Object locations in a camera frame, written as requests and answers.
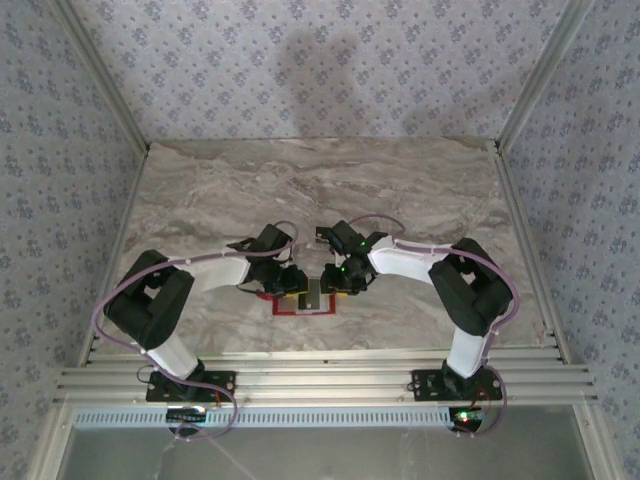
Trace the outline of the aluminium side rail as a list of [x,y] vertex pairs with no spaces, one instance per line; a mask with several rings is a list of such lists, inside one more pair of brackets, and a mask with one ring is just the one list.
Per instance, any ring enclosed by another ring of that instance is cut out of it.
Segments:
[[[149,155],[149,149],[146,149],[146,151],[140,157],[139,165],[132,178],[131,188],[129,190],[129,194],[124,206],[122,216],[118,223],[118,231],[117,231],[115,240],[112,244],[112,249],[109,256],[109,261],[107,263],[106,272],[103,276],[100,287],[97,291],[98,301],[101,301],[106,297],[106,295],[110,292],[110,288],[113,287],[116,282],[116,274],[118,271],[120,258],[124,249],[124,243],[126,240],[126,234],[128,230],[128,223],[130,220],[133,205],[136,200],[137,191],[140,185],[142,173],[144,171],[144,167],[145,167],[145,163],[148,158],[148,155]],[[84,336],[82,347],[80,349],[80,353],[76,361],[77,367],[85,367],[87,365],[87,362],[91,355],[92,345],[93,345],[95,336],[96,334],[92,325],[92,321],[89,321],[89,326]]]
[[565,364],[574,362],[571,348],[564,334],[563,323],[554,303],[551,289],[534,242],[533,234],[515,177],[508,162],[501,155],[494,140],[487,142],[488,153],[495,164],[497,176],[510,212],[519,248],[530,279],[533,293],[545,326],[554,334],[556,347]]

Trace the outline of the small circuit board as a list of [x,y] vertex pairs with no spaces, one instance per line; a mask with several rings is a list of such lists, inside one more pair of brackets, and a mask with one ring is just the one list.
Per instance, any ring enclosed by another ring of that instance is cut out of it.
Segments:
[[486,412],[480,407],[451,407],[450,418],[456,427],[477,429],[486,418]]
[[173,423],[204,423],[207,418],[207,410],[201,406],[170,407],[165,414],[165,422]]

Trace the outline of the red card holder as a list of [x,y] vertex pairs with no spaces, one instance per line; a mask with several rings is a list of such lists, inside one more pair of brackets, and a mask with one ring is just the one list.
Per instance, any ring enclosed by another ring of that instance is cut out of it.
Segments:
[[326,306],[323,310],[315,312],[303,312],[298,310],[298,302],[273,302],[273,295],[266,293],[257,293],[257,297],[267,301],[271,305],[271,313],[276,317],[284,316],[318,316],[333,315],[336,313],[336,297],[334,294],[324,294],[326,298]]

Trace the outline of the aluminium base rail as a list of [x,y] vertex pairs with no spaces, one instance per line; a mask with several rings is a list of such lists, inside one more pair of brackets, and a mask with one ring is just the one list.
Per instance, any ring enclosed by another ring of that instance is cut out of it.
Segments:
[[[442,350],[392,349],[244,352],[207,356],[210,370],[236,372],[242,406],[368,406],[412,402],[410,373],[441,366]],[[57,402],[132,405],[143,402],[138,381],[144,360],[134,355],[94,354],[85,367],[63,371]],[[594,403],[586,366],[566,363],[556,348],[498,348],[490,359],[515,405]]]

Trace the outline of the aluminium corner post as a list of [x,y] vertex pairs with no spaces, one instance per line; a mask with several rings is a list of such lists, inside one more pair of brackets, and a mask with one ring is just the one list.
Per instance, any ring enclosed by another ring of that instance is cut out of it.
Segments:
[[99,93],[113,113],[129,144],[142,155],[148,145],[138,127],[133,113],[120,94],[116,83],[70,0],[46,0],[57,20],[65,30],[71,44],[80,56],[84,67],[92,77]]
[[495,139],[500,155],[510,150],[526,125],[594,3],[595,0],[566,0],[562,14],[551,30],[543,50],[526,77],[513,109]]

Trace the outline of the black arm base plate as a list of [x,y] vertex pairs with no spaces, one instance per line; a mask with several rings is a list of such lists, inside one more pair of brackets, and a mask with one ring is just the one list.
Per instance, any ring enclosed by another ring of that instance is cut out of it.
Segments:
[[[195,372],[186,379],[187,382],[214,385],[235,393],[236,373],[234,371],[201,371]],[[147,402],[221,402],[231,400],[218,391],[201,386],[190,386],[170,380],[160,372],[153,372],[147,382]]]
[[410,377],[407,389],[417,402],[494,401],[504,397],[497,376],[485,368],[467,379],[442,370],[413,370]]

